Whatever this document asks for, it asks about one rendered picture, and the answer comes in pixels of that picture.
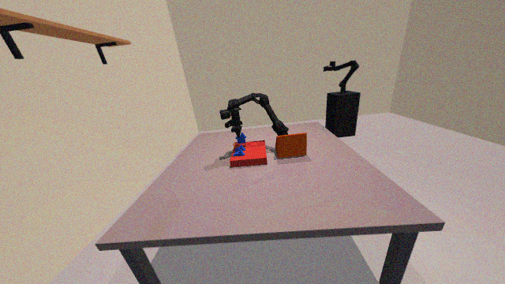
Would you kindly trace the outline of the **blue micro servo with orange cable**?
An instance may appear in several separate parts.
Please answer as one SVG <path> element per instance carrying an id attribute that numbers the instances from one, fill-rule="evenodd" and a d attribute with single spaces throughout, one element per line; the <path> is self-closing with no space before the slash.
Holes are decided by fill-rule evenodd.
<path id="1" fill-rule="evenodd" d="M 245 138 L 246 138 L 246 136 L 244 135 L 244 133 L 241 133 L 241 135 L 239 136 L 239 138 L 236 136 L 235 139 L 238 139 L 238 142 L 235 142 L 235 143 L 243 144 L 243 143 L 245 143 Z"/>

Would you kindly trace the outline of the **red flat panel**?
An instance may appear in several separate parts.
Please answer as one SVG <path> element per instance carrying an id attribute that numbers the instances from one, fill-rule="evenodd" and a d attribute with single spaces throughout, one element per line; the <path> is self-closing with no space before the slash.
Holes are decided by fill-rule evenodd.
<path id="1" fill-rule="evenodd" d="M 230 157 L 230 167 L 267 164 L 265 140 L 235 143 Z"/>

